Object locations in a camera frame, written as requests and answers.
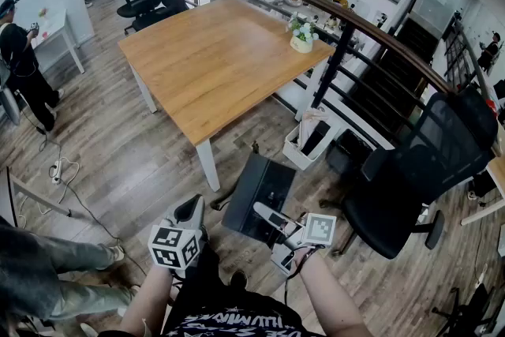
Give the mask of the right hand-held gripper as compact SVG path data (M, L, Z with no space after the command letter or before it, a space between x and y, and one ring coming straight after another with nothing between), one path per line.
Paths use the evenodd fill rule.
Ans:
M332 244L336 222L335 216L316 213L305 213L297 220L278 212L270 214L270 224L280 233L271 248L271 261L289 275L296 251Z

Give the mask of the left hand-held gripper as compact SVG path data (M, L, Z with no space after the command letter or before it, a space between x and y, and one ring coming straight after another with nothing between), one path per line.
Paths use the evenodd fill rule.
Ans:
M204 198L195 194L172 204L159 225L151 228L148 249L155 264L170 269L175 279L193 271L208 234Z

